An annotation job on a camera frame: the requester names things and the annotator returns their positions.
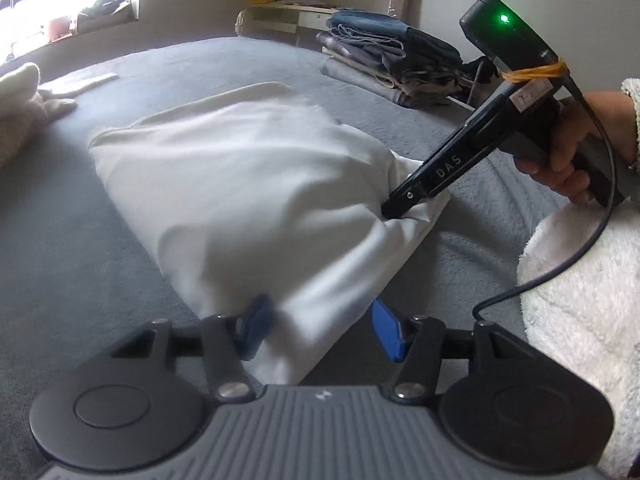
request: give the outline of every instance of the finger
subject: finger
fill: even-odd
[[[590,123],[589,117],[579,104],[564,109],[551,137],[552,170],[561,171],[572,161],[578,143],[589,133]]]
[[[574,204],[583,205],[591,200],[591,196],[587,191],[583,191],[582,193],[578,193],[575,196],[569,197],[569,200],[571,200],[571,202]]]
[[[585,171],[574,171],[562,184],[556,187],[561,195],[571,198],[589,189],[589,174]]]
[[[531,175],[531,177],[536,182],[555,190],[559,186],[562,186],[564,181],[567,180],[574,171],[574,165],[569,164],[561,171],[552,171],[551,168],[543,168],[535,175]]]
[[[513,162],[516,165],[517,170],[526,175],[535,175],[540,171],[540,165],[534,160],[514,156]]]

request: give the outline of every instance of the metal bolt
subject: metal bolt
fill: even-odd
[[[218,393],[223,399],[239,399],[248,395],[250,391],[247,384],[240,382],[224,383],[218,388]]]
[[[394,388],[394,393],[401,399],[417,399],[424,395],[424,386],[418,383],[401,383]]]

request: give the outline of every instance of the gray plastic base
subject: gray plastic base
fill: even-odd
[[[469,457],[419,407],[374,386],[269,386],[249,404],[221,407],[202,435],[163,463],[128,474],[73,472],[53,464],[39,480],[503,480]],[[602,480],[595,468],[549,479]]]

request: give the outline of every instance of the human hand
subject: human hand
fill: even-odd
[[[592,92],[584,97],[600,118],[620,160],[627,165],[633,164],[638,153],[633,99],[623,92]],[[571,100],[562,110],[552,132],[549,164],[541,166],[533,160],[514,158],[516,168],[540,184],[568,197],[571,202],[586,203],[590,200],[589,175],[582,170],[575,171],[571,161],[578,143],[587,135],[601,138],[580,103]]]

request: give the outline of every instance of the gray bedspread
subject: gray bedspread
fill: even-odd
[[[457,106],[407,110],[319,73],[322,55],[240,38],[149,50],[66,79],[116,72],[78,98],[0,170],[0,478],[28,478],[44,464],[31,440],[34,396],[137,325],[194,315],[165,282],[108,200],[86,152],[96,126],[119,126],[252,83],[281,81],[338,120],[401,155],[427,157],[463,120]],[[452,200],[383,293],[407,314],[469,328],[475,302],[514,284],[518,257],[539,220],[561,200],[494,153],[452,186]],[[522,335],[518,301],[488,316]],[[309,375],[309,384],[373,383],[392,372],[365,316]],[[449,381],[460,367],[447,367]]]

